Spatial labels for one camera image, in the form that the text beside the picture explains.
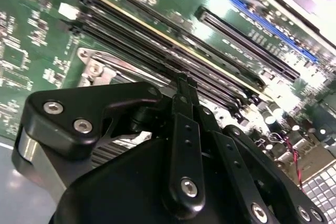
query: integrated circuit chip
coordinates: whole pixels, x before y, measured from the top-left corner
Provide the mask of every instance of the integrated circuit chip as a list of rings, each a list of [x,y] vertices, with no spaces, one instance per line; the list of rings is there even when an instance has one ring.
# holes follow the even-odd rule
[[[181,16],[181,14],[176,13],[176,12],[170,13],[169,18],[171,21],[174,21],[177,24],[182,24],[184,21],[184,18]]]
[[[47,7],[50,3],[50,0],[39,0],[40,5],[43,7]]]
[[[37,27],[42,29],[42,30],[45,30],[47,28],[47,23],[45,23],[42,20],[39,20],[38,23],[37,23]]]

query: bolt head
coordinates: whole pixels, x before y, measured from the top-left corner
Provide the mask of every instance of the bolt head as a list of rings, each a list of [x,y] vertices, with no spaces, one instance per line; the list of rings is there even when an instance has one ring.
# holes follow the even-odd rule
[[[186,97],[180,97],[181,101],[184,102],[184,103],[187,103],[187,98]]]
[[[240,131],[239,131],[239,129],[237,129],[237,128],[233,128],[232,131],[233,131],[233,133],[235,133],[235,135],[237,135],[237,136],[240,135]]]
[[[73,124],[75,130],[80,133],[87,134],[92,131],[92,124],[85,119],[75,120]]]
[[[298,207],[299,213],[301,215],[301,217],[305,220],[305,221],[310,221],[310,216],[307,213],[307,211],[305,211],[302,207]]]
[[[150,92],[153,95],[157,95],[158,93],[156,92],[155,88],[149,88],[148,92]]]
[[[311,208],[310,211],[318,221],[323,222],[323,218],[315,209]]]
[[[207,114],[207,115],[210,115],[210,114],[211,114],[211,111],[210,111],[210,109],[208,109],[208,108],[203,108],[203,111],[204,111],[204,113]]]
[[[197,187],[190,179],[183,179],[181,181],[182,191],[189,197],[194,198],[197,195]]]
[[[267,214],[257,203],[253,203],[251,209],[255,217],[257,217],[261,223],[267,223]]]
[[[46,113],[52,115],[57,115],[63,112],[63,106],[58,102],[46,102],[43,105],[43,109]]]

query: capacitor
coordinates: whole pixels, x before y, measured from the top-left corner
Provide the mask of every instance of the capacitor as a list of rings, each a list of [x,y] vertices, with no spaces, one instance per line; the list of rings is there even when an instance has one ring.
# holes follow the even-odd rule
[[[273,143],[268,139],[268,137],[262,135],[256,129],[253,129],[253,131],[249,134],[249,138],[266,151],[273,149]]]
[[[279,107],[279,105],[277,105],[275,102],[271,103],[268,106],[269,110],[272,112],[272,114],[274,115],[274,117],[276,119],[279,119],[282,117],[283,115],[283,109]]]
[[[315,127],[311,124],[311,122],[308,121],[308,119],[303,119],[301,124],[307,132],[309,132],[309,133],[315,133],[316,132]]]
[[[299,124],[292,118],[291,116],[287,115],[286,116],[286,122],[288,125],[291,127],[293,131],[298,131],[300,129]]]
[[[261,113],[261,116],[266,124],[273,124],[276,121],[275,117],[269,111],[264,111]]]
[[[284,131],[284,129],[278,122],[268,124],[267,127],[269,128],[270,132],[278,133],[282,137],[282,132]]]

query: black bracket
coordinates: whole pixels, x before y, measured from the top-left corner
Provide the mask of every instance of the black bracket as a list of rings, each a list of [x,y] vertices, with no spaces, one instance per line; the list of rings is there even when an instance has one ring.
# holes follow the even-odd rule
[[[97,216],[106,218],[103,223],[115,216],[116,223],[134,218],[144,223],[326,222],[244,132],[233,125],[220,129],[213,113],[200,105],[196,82],[181,73],[176,86],[173,98],[145,82],[28,97],[12,159],[20,173],[57,201],[62,195],[51,223],[92,224]],[[151,140],[89,171],[92,150],[102,139],[143,130],[153,133]],[[31,176],[36,173],[42,176]],[[53,187],[54,180],[62,183]],[[118,194],[127,200],[115,198]],[[141,211],[134,210],[135,217],[119,214],[132,200]],[[104,206],[92,208],[91,202],[101,201]],[[116,209],[111,211],[109,202]]]

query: green circuit board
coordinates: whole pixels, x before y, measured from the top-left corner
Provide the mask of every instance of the green circuit board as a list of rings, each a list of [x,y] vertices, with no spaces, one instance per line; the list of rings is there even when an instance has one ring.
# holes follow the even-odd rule
[[[126,1],[108,1],[174,38],[169,27],[160,24],[157,20],[148,19]],[[291,25],[290,20],[284,24],[285,21],[281,19],[279,23],[288,27],[294,36],[305,41],[310,48],[314,49],[314,55],[320,60],[318,65],[313,65],[309,69],[303,67],[306,60],[302,56],[284,47],[279,38],[252,22],[246,15],[233,7],[228,0],[138,1],[175,21],[222,51],[227,57],[262,75],[262,78],[271,87],[268,95],[277,98],[280,105],[286,103],[286,100],[295,101],[285,108],[288,112],[298,114],[304,106],[316,102],[316,95],[325,91],[327,80],[331,79],[332,74],[330,69],[325,66],[325,62],[331,62],[333,54],[325,50],[301,28],[295,24]],[[58,13],[58,7],[61,2],[70,3],[68,0],[0,0],[0,29],[3,31],[0,47],[0,135],[11,139],[15,138],[24,101],[30,93],[38,90],[77,86],[84,69],[84,64],[76,55],[79,47],[113,51],[112,48],[107,48],[94,39],[84,36],[74,37],[59,30],[57,22],[61,15]],[[272,80],[263,76],[262,72],[265,67],[257,60],[246,56],[239,48],[234,48],[222,35],[201,24],[195,18],[195,11],[201,5],[238,28],[274,55],[287,61],[299,72],[304,72],[305,78],[289,85],[279,76],[272,78]],[[279,87],[285,89],[280,97],[277,93]]]

